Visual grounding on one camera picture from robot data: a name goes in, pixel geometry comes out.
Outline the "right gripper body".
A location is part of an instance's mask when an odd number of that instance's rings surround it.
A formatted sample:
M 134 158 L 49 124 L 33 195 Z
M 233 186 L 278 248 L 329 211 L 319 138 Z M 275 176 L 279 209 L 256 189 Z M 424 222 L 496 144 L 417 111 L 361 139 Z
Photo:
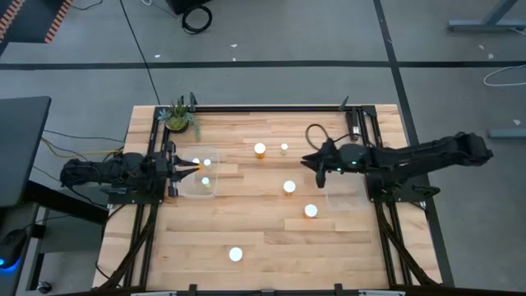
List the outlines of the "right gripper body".
M 322 164 L 329 171 L 361 173 L 370 166 L 370 152 L 366 146 L 344 144 L 337 148 L 332 140 L 322 145 Z

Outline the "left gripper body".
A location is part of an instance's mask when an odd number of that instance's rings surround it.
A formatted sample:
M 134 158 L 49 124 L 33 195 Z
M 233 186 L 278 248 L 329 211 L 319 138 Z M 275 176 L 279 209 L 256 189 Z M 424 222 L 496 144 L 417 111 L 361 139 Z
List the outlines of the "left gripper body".
M 176 197 L 178 190 L 173 181 L 174 176 L 174 160 L 175 156 L 175 144 L 169 141 L 164 145 L 164 148 L 160 151 L 159 156 L 156 160 L 156 175 L 157 180 L 168 183 L 168 196 Z

